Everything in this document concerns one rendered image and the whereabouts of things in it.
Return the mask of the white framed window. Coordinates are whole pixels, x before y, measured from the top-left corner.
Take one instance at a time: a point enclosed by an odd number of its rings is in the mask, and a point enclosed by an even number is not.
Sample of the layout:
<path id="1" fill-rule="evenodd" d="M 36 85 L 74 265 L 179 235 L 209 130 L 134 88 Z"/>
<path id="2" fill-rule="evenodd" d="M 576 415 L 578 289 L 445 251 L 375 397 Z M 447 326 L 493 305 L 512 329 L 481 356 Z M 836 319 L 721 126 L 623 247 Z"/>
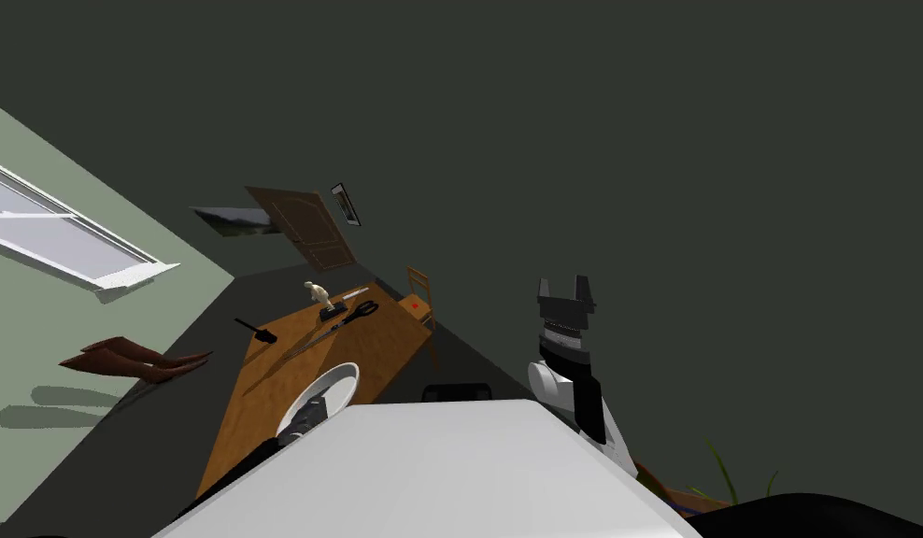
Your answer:
<path id="1" fill-rule="evenodd" d="M 2 165 L 0 248 L 93 291 L 129 290 L 180 266 L 158 261 Z"/>

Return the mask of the landscape wall picture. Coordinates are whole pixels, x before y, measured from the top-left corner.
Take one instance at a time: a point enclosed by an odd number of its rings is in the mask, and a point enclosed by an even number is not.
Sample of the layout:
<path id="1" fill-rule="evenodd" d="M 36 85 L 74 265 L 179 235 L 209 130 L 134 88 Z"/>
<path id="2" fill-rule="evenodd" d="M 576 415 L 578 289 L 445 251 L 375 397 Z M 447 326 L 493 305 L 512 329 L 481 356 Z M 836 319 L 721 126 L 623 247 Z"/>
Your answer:
<path id="1" fill-rule="evenodd" d="M 193 214 L 221 236 L 280 234 L 260 208 L 192 207 Z"/>

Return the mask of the black spatula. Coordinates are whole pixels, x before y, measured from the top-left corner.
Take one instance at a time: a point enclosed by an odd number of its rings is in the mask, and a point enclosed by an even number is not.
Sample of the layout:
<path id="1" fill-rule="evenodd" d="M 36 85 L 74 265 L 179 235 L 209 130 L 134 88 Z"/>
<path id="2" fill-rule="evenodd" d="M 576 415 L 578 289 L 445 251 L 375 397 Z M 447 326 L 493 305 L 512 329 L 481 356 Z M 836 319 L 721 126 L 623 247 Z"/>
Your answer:
<path id="1" fill-rule="evenodd" d="M 234 321 L 250 330 L 252 332 L 253 338 L 259 342 L 265 344 L 274 344 L 277 341 L 277 337 L 266 329 L 256 328 L 256 326 L 244 321 L 243 319 L 234 318 Z"/>

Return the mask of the white figurine on black base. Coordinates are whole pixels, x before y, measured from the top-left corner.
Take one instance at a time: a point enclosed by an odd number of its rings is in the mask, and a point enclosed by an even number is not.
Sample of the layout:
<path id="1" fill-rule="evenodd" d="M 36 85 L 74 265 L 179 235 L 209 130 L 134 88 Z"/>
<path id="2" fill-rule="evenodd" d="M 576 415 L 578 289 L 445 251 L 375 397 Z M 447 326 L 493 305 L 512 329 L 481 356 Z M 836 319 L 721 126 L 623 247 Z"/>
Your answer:
<path id="1" fill-rule="evenodd" d="M 333 302 L 328 291 L 322 286 L 311 281 L 306 281 L 304 286 L 309 290 L 312 301 L 321 306 L 319 311 L 321 321 L 327 321 L 348 311 L 344 302 Z"/>

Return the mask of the white bowl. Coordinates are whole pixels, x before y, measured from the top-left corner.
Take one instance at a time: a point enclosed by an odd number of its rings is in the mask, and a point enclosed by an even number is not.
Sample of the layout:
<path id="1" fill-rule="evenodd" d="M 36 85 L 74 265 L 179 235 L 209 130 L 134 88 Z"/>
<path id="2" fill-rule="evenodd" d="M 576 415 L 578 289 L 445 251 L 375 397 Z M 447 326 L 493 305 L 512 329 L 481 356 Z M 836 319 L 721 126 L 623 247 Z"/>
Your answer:
<path id="1" fill-rule="evenodd" d="M 328 410 L 327 419 L 332 418 L 349 405 L 359 381 L 360 369 L 354 362 L 338 364 L 338 366 L 320 375 L 292 402 L 292 405 L 278 424 L 276 437 L 283 437 L 283 430 L 290 423 L 292 416 L 312 396 L 323 395 L 325 397 Z"/>

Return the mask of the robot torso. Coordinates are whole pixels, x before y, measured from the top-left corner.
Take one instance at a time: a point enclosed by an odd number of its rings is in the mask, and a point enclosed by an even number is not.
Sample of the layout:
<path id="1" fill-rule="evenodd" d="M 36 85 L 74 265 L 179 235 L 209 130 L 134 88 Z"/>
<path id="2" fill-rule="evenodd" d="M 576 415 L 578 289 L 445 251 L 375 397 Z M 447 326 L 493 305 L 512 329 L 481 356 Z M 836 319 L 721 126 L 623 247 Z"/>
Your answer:
<path id="1" fill-rule="evenodd" d="M 153 538 L 702 538 L 533 400 L 353 404 Z"/>

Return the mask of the black framed wall picture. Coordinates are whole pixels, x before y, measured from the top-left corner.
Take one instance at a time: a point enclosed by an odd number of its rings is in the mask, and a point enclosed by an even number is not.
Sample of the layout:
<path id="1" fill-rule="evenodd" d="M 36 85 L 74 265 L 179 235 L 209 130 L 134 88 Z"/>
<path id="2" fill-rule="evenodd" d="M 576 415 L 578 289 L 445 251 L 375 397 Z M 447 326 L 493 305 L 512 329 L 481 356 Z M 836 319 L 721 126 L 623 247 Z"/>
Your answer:
<path id="1" fill-rule="evenodd" d="M 342 183 L 338 183 L 333 186 L 331 189 L 331 194 L 333 195 L 335 201 L 338 203 L 347 224 L 353 226 L 361 226 L 362 224 L 357 216 L 353 204 L 348 197 L 344 185 Z"/>

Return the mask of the brown wooden table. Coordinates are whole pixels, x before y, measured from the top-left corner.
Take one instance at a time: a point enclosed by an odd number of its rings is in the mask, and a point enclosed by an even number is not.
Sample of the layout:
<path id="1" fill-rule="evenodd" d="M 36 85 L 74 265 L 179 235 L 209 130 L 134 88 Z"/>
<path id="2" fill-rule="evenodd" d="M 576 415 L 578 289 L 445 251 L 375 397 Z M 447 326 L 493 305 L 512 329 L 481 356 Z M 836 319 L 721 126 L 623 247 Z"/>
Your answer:
<path id="1" fill-rule="evenodd" d="M 378 310 L 331 335 L 326 334 L 329 326 L 320 321 L 315 305 L 264 324 L 277 342 L 248 345 L 198 494 L 273 436 L 297 397 L 320 375 L 337 364 L 356 363 L 360 381 L 352 404 L 371 404 L 429 343 L 432 334 L 426 326 L 381 287 L 366 283 L 364 290 L 347 304 L 372 300 Z"/>

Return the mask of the brown door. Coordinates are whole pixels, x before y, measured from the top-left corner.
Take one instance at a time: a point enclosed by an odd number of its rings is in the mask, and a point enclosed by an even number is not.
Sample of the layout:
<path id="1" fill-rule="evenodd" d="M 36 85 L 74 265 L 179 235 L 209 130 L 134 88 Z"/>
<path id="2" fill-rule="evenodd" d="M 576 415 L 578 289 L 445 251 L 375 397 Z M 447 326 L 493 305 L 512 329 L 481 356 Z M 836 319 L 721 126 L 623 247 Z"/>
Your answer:
<path id="1" fill-rule="evenodd" d="M 316 273 L 356 262 L 317 192 L 251 186 L 245 189 Z"/>

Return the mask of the green potted plant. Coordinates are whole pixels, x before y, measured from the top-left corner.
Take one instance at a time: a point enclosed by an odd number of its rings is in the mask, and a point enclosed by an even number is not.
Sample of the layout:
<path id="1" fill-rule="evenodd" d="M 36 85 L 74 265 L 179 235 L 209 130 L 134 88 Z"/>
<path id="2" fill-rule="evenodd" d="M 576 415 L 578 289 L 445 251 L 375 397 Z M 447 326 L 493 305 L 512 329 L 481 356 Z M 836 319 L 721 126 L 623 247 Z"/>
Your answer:
<path id="1" fill-rule="evenodd" d="M 708 438 L 704 439 L 704 443 L 713 455 L 719 472 L 724 479 L 730 496 L 728 501 L 718 500 L 693 486 L 689 486 L 687 490 L 668 488 L 664 486 L 660 479 L 652 474 L 642 462 L 639 462 L 637 459 L 632 460 L 635 471 L 637 472 L 637 483 L 644 486 L 648 491 L 653 493 L 657 498 L 685 519 L 719 509 L 738 506 L 742 503 L 738 490 L 732 481 L 731 474 L 721 455 L 718 454 Z"/>

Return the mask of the brown wall shelves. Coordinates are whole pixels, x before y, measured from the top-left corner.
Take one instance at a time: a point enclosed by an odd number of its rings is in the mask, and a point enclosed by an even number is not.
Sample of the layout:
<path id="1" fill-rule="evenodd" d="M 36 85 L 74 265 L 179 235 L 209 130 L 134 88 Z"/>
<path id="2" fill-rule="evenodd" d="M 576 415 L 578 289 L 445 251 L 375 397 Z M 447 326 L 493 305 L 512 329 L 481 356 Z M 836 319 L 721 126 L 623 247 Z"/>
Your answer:
<path id="1" fill-rule="evenodd" d="M 59 364 L 76 372 L 136 378 L 155 385 L 199 368 L 211 354 L 209 351 L 173 359 L 123 336 L 115 336 L 83 347 L 76 356 Z"/>

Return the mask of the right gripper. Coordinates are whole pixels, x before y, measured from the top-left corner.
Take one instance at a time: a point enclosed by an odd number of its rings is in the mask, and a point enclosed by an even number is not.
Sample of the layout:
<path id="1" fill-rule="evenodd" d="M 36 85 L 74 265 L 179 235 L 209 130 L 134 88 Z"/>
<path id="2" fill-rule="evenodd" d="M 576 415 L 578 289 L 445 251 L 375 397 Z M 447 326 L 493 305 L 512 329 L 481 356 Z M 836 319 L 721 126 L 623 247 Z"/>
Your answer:
<path id="1" fill-rule="evenodd" d="M 574 297 L 591 297 L 590 283 L 587 276 L 575 276 Z M 549 282 L 544 277 L 541 277 L 538 281 L 537 302 L 540 307 L 540 317 L 546 323 L 565 326 L 570 330 L 587 330 L 589 328 L 588 316 L 594 313 L 596 306 L 595 303 L 591 302 L 551 297 Z"/>

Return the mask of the black scissors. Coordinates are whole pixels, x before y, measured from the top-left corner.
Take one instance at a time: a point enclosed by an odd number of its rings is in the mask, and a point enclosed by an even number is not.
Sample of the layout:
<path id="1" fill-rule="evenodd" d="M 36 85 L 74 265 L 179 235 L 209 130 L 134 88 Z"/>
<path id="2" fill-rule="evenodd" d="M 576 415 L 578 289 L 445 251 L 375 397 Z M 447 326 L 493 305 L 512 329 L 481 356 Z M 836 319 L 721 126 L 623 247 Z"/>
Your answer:
<path id="1" fill-rule="evenodd" d="M 303 346 L 298 347 L 298 348 L 296 348 L 296 349 L 290 351 L 289 353 L 287 353 L 286 355 L 284 355 L 283 358 L 284 358 L 285 360 L 290 360 L 290 359 L 294 358 L 295 356 L 297 356 L 297 355 L 303 353 L 304 351 L 306 351 L 306 350 L 309 349 L 310 347 L 313 347 L 314 345 L 316 345 L 317 343 L 319 343 L 321 340 L 324 340 L 324 339 L 326 339 L 327 337 L 329 337 L 331 334 L 333 334 L 333 333 L 339 331 L 339 330 L 342 328 L 342 326 L 345 326 L 345 325 L 349 324 L 349 323 L 350 323 L 351 321 L 353 321 L 354 319 L 359 319 L 359 318 L 368 317 L 368 316 L 370 316 L 371 314 L 373 314 L 373 313 L 374 313 L 375 311 L 377 311 L 377 310 L 378 310 L 378 304 L 377 304 L 376 302 L 374 302 L 374 301 L 366 301 L 366 302 L 364 302 L 364 303 L 362 303 L 362 304 L 358 304 L 356 307 L 354 307 L 353 309 L 351 309 L 351 310 L 349 311 L 349 313 L 348 313 L 347 316 L 345 316 L 342 320 L 340 320 L 340 321 L 338 321 L 337 323 L 335 323 L 335 324 L 332 326 L 332 328 L 331 328 L 330 330 L 328 330 L 326 333 L 320 334 L 318 337 L 315 337 L 314 339 L 312 339 L 310 342 L 304 344 Z"/>

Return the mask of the wooden chair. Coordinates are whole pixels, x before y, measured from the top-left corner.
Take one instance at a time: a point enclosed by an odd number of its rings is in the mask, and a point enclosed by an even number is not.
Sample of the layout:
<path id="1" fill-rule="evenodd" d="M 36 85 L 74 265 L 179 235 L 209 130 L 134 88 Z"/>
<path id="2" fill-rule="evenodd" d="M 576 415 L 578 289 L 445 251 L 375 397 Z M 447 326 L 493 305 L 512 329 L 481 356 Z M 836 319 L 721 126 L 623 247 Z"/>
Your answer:
<path id="1" fill-rule="evenodd" d="M 399 305 L 416 321 L 435 331 L 437 322 L 433 312 L 430 279 L 412 266 L 406 267 L 406 273 L 410 294 L 400 300 Z"/>

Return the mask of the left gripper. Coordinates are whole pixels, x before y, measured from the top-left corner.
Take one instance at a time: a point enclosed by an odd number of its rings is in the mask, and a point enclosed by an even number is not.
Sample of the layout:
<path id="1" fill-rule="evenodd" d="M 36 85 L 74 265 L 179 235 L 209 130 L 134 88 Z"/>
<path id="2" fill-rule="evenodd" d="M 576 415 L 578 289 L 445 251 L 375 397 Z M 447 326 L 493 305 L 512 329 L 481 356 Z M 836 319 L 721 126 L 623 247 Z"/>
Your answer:
<path id="1" fill-rule="evenodd" d="M 283 444 L 289 445 L 298 437 L 311 431 L 328 418 L 326 399 L 323 395 L 312 396 L 292 416 L 283 430 Z"/>

